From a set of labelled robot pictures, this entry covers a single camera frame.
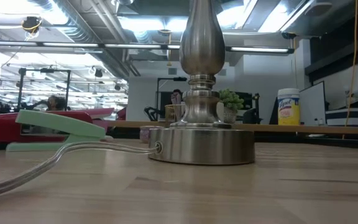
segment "ceiling light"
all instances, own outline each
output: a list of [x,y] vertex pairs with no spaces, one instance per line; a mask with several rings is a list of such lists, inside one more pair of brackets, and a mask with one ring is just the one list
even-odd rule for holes
[[119,17],[119,22],[123,29],[134,32],[142,32],[146,30],[162,30],[164,24],[161,19],[130,19],[127,17]]
[[180,45],[168,45],[168,49],[180,49]]
[[103,77],[103,72],[102,72],[102,70],[97,68],[96,71],[95,71],[95,73],[94,73],[94,76],[95,76],[95,77],[98,77],[98,78]]
[[237,18],[244,13],[244,6],[236,6],[218,14],[218,22],[221,27],[232,26],[237,22]]
[[165,26],[167,30],[172,32],[183,32],[187,26],[187,18],[183,19],[171,19]]
[[254,10],[254,7],[258,0],[244,0],[244,6],[245,10],[241,16],[239,16],[236,26],[236,29],[242,29],[244,24],[247,22],[248,17],[251,15],[252,10]]
[[44,43],[46,47],[99,47],[98,44],[77,44],[77,43]]
[[[18,93],[19,90],[0,90],[0,93]],[[42,91],[42,90],[23,90],[23,93],[39,94],[39,95],[53,95],[53,94],[66,94],[66,91]],[[99,92],[109,98],[123,98],[127,95],[122,92]],[[92,96],[92,92],[69,92],[70,96]]]
[[0,0],[0,13],[41,16],[51,24],[67,24],[68,18],[54,1],[48,2],[45,10],[34,1],[28,0]]
[[20,42],[20,41],[0,41],[0,45],[4,46],[37,46],[35,42]]
[[287,7],[280,3],[273,9],[270,15],[268,15],[258,32],[276,32],[284,26],[289,18],[291,18],[291,15]]
[[291,24],[293,24],[314,1],[315,0],[303,0],[292,12],[289,12],[288,8],[283,4],[277,5],[262,24],[262,27],[258,30],[258,32],[276,32],[278,30],[284,31]]
[[106,44],[107,48],[122,49],[161,49],[161,45],[156,44]]
[[102,50],[74,50],[76,54],[103,54]]
[[280,31],[285,31],[289,28],[290,25],[292,25],[308,8],[309,6],[314,2],[314,0],[308,1],[281,29]]
[[271,49],[262,47],[231,47],[233,52],[289,53],[289,49]]

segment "lamp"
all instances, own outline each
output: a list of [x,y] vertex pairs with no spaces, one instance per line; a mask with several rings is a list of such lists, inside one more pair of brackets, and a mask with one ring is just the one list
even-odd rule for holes
[[96,72],[94,73],[94,76],[95,76],[95,77],[98,77],[98,78],[103,77],[103,72],[102,72],[102,70],[97,68],[97,69],[96,69]]

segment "lamp cord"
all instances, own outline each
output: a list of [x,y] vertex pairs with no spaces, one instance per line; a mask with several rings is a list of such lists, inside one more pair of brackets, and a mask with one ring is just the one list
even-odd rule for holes
[[123,144],[116,144],[111,142],[76,142],[62,146],[51,158],[45,162],[36,165],[35,167],[24,171],[16,177],[0,182],[0,195],[10,190],[16,189],[21,185],[29,182],[30,180],[38,177],[39,175],[50,170],[60,160],[60,158],[68,153],[79,150],[107,150],[107,151],[121,151],[131,152],[135,154],[153,154],[157,153],[160,149],[159,146],[155,146],[151,149],[143,149],[140,147],[126,146]]

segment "green clip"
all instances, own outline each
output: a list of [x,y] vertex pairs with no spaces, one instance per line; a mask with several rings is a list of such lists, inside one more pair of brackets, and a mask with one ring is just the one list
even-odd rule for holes
[[69,133],[64,142],[12,142],[7,145],[7,152],[19,151],[56,151],[62,146],[82,141],[100,141],[106,135],[104,128],[85,121],[60,116],[57,114],[20,110],[16,122],[20,124],[36,125]]

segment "wooden tabletop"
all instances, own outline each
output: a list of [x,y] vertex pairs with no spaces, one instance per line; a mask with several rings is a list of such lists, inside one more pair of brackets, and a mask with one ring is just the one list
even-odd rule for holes
[[[72,152],[0,196],[0,223],[358,223],[358,149],[257,143],[256,150],[255,164],[220,167]],[[52,154],[0,151],[0,180]]]
[[[165,122],[156,121],[110,121],[109,127],[139,128],[141,126],[161,126]],[[232,128],[255,132],[281,132],[281,133],[310,133],[310,134],[358,134],[358,127],[328,127],[328,126],[295,126],[271,124],[233,124]]]

